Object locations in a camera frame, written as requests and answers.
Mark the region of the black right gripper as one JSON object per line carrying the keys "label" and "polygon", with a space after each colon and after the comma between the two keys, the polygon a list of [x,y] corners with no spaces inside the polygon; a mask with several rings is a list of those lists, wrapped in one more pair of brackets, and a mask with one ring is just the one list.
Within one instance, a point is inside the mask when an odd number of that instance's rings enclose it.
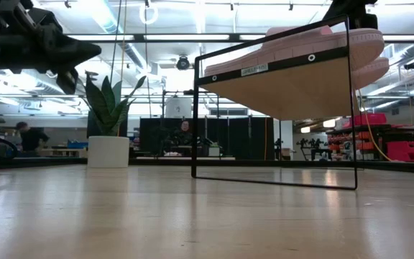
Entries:
{"label": "black right gripper", "polygon": [[[346,14],[351,0],[333,0],[323,20]],[[368,14],[366,5],[375,4],[377,0],[352,0],[350,11],[350,29],[371,28],[378,29],[377,16]]]}

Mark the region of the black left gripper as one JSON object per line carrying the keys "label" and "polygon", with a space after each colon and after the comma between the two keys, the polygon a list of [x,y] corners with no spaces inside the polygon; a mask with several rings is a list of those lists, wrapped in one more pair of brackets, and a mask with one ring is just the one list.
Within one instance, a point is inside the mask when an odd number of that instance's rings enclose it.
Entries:
{"label": "black left gripper", "polygon": [[101,54],[101,47],[64,35],[53,14],[20,18],[26,33],[44,57],[45,70],[57,74],[56,83],[65,94],[74,94],[78,80],[75,67]]}

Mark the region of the pink rubber slide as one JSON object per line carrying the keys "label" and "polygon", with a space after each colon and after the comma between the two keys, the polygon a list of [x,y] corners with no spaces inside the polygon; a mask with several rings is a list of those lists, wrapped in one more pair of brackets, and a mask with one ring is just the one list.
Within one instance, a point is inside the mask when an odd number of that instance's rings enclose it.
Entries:
{"label": "pink rubber slide", "polygon": [[377,58],[370,64],[351,72],[351,83],[355,89],[361,89],[383,77],[389,70],[388,58]]}
{"label": "pink rubber slide", "polygon": [[384,39],[378,29],[351,29],[348,32],[332,32],[328,26],[311,29],[277,40],[265,42],[249,54],[223,63],[210,65],[205,76],[239,70],[278,60],[310,55],[338,47],[349,46],[351,69],[359,70],[380,58],[384,50]]}

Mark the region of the white shelf label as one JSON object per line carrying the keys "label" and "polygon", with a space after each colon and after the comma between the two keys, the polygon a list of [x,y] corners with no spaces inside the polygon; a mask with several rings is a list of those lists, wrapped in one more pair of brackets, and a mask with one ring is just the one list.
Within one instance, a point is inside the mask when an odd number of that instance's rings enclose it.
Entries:
{"label": "white shelf label", "polygon": [[268,64],[261,64],[261,65],[256,65],[256,66],[252,66],[252,67],[248,67],[248,68],[242,68],[241,69],[241,76],[250,76],[256,73],[261,73],[261,72],[265,72],[267,71],[268,68]]}

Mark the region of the green snake plant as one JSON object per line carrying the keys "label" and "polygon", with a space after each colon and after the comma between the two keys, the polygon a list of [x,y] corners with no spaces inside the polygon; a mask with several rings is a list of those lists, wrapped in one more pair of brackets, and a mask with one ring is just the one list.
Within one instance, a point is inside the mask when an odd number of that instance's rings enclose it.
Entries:
{"label": "green snake plant", "polygon": [[140,89],[147,77],[142,76],[130,94],[121,98],[122,81],[111,85],[106,76],[99,88],[94,82],[92,72],[86,72],[86,103],[101,135],[117,137],[121,123],[128,117],[129,107],[135,101],[134,93]]}

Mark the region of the black overhead beam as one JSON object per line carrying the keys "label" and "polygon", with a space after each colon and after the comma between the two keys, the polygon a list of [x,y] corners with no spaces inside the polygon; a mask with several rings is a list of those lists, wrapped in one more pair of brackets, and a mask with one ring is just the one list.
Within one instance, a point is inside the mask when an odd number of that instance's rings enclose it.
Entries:
{"label": "black overhead beam", "polygon": [[[112,34],[69,34],[77,40],[111,43],[111,42],[247,42],[265,37],[265,34],[135,34],[135,35],[112,35]],[[414,35],[407,34],[384,34],[386,43],[414,43]]]}

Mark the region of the person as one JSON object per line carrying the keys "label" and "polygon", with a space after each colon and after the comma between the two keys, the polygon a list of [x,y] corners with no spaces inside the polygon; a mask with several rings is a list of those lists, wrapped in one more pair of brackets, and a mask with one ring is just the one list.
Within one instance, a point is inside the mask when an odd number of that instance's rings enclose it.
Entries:
{"label": "person", "polygon": [[180,129],[176,132],[178,145],[190,145],[192,143],[192,133],[190,123],[187,120],[182,121]]}
{"label": "person", "polygon": [[36,157],[50,139],[42,130],[31,128],[26,122],[16,124],[22,140],[22,154],[26,157]]}

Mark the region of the white plant pot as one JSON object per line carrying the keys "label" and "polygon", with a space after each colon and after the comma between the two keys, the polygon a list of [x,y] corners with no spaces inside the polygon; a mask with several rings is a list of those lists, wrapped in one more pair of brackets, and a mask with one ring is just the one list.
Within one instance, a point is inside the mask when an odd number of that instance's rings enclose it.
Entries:
{"label": "white plant pot", "polygon": [[127,168],[129,164],[129,138],[90,136],[88,138],[89,168]]}

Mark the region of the round black ceiling lamp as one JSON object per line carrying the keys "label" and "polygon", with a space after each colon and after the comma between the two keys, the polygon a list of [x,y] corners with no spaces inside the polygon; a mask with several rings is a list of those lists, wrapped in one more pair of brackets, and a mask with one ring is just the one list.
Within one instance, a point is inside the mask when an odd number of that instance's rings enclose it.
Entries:
{"label": "round black ceiling lamp", "polygon": [[175,67],[179,70],[179,71],[186,71],[190,68],[190,61],[188,59],[188,57],[186,55],[181,55],[178,58],[178,61],[175,65]]}

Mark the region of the white box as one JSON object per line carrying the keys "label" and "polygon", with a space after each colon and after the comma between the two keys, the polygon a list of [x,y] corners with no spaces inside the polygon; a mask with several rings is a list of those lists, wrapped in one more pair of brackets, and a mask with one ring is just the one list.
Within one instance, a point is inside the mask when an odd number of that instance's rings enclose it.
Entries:
{"label": "white box", "polygon": [[192,98],[174,96],[165,102],[165,117],[167,118],[191,118]]}

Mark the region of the red storage bin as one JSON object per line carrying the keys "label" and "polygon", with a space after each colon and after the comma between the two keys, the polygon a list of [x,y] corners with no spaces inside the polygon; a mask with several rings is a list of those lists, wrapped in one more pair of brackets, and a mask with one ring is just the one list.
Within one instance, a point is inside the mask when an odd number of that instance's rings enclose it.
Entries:
{"label": "red storage bin", "polygon": [[354,125],[383,125],[387,124],[387,118],[384,113],[364,113],[354,117]]}

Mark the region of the background black robot arms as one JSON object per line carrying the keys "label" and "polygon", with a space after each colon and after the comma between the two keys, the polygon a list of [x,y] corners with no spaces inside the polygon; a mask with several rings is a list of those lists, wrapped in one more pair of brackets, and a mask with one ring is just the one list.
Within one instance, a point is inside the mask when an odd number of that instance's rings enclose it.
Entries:
{"label": "background black robot arms", "polygon": [[332,151],[328,148],[328,143],[318,139],[302,138],[296,145],[300,148],[305,161],[314,161],[319,156],[319,160],[332,160]]}

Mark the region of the rack with red bins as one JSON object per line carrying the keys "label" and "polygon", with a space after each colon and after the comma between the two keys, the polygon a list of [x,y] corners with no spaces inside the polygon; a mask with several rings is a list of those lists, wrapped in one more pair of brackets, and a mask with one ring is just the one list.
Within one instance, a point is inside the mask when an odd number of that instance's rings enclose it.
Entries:
{"label": "rack with red bins", "polygon": [[327,132],[328,148],[335,161],[374,161],[382,156],[378,151],[382,147],[381,132],[386,125],[367,125],[332,130]]}

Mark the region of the white pillar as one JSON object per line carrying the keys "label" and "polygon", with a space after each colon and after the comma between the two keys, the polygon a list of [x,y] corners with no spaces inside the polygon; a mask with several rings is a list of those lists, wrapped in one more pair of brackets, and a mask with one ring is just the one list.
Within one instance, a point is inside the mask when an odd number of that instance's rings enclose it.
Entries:
{"label": "white pillar", "polygon": [[291,120],[273,120],[274,141],[281,140],[282,149],[287,149],[284,157],[293,160],[293,122]]}

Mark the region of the red crate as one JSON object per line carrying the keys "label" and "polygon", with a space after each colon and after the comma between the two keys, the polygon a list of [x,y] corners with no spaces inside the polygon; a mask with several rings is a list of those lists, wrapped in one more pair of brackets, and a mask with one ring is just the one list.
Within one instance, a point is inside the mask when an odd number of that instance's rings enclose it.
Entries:
{"label": "red crate", "polygon": [[414,142],[394,141],[387,143],[387,156],[391,160],[414,162]]}

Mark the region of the black partition screen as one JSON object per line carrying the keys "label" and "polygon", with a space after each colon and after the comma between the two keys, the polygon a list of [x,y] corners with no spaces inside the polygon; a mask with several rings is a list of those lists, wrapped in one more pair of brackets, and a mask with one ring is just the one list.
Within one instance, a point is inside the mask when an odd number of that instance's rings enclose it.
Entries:
{"label": "black partition screen", "polygon": [[[182,121],[190,123],[193,136],[190,145],[178,145],[176,132]],[[153,157],[190,157],[193,141],[197,156],[232,158],[234,160],[274,160],[273,120],[264,117],[199,118],[197,130],[192,119],[156,118],[139,121],[139,147]]]}

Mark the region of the wooden shelf with black frame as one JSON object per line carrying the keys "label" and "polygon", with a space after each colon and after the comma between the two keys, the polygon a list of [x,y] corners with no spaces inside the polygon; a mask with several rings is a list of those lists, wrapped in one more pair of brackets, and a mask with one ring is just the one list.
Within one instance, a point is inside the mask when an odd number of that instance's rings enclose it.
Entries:
{"label": "wooden shelf with black frame", "polygon": [[342,15],[275,35],[218,50],[195,58],[193,79],[193,129],[197,130],[199,90],[201,88],[277,119],[322,119],[354,116],[355,92],[351,83],[349,46],[268,63],[268,70],[241,76],[241,69],[201,76],[201,63],[209,58],[261,45],[323,26],[343,24]]}

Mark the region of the black metal table frame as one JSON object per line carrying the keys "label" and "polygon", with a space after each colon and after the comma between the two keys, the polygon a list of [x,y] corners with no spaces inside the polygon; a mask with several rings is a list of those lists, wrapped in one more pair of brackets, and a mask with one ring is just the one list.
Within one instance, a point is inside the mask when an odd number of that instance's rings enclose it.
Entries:
{"label": "black metal table frame", "polygon": [[[15,158],[0,160],[0,169],[48,167],[55,165],[86,164],[85,158]],[[288,161],[288,160],[197,160],[199,166],[219,167],[281,167],[281,168],[364,168],[380,171],[414,173],[414,163],[385,161]]]}

